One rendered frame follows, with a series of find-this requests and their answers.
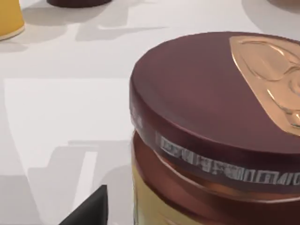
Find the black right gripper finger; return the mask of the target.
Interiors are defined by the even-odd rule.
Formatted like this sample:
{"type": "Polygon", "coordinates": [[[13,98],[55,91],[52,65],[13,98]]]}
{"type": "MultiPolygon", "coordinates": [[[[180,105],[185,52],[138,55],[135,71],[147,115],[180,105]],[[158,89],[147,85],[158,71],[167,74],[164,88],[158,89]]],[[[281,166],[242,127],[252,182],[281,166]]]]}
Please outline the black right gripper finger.
{"type": "Polygon", "coordinates": [[[101,185],[59,225],[107,225],[107,185],[101,185]]]}

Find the jar with dark red lid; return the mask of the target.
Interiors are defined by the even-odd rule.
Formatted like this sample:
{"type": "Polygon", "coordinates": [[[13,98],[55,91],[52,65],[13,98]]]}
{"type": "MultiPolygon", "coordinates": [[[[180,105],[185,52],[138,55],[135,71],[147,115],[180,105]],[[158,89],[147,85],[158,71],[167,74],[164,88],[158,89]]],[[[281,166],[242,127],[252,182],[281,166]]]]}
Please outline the jar with dark red lid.
{"type": "Polygon", "coordinates": [[[130,77],[134,225],[300,225],[300,41],[178,37],[130,77]]]}

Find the dark brown round object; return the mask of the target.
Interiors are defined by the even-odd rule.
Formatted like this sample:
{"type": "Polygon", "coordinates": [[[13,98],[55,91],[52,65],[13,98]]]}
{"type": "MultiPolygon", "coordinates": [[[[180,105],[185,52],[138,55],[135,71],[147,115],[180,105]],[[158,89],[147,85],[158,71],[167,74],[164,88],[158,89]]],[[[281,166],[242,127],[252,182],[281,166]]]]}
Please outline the dark brown round object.
{"type": "Polygon", "coordinates": [[[60,8],[91,8],[110,3],[112,0],[46,0],[52,6],[60,8]]]}

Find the yellow cup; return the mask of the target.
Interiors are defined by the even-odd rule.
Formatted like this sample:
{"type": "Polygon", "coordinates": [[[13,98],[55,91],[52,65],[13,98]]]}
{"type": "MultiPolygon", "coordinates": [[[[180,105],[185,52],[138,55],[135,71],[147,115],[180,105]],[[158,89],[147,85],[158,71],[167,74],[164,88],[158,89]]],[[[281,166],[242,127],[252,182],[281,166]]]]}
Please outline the yellow cup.
{"type": "Polygon", "coordinates": [[[19,35],[24,26],[19,0],[0,0],[0,41],[19,35]]]}

